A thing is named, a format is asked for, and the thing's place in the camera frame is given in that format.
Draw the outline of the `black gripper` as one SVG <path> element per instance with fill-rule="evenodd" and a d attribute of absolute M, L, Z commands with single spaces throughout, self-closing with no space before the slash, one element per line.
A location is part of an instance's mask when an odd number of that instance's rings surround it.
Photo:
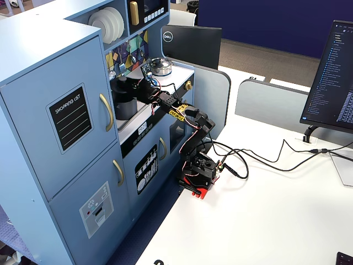
<path fill-rule="evenodd" d="M 127 78 L 125 83 L 132 86 L 130 93 L 136 96 L 136 99 L 144 104 L 160 103 L 159 95 L 161 90 L 153 87 L 150 81 L 146 79 Z"/>

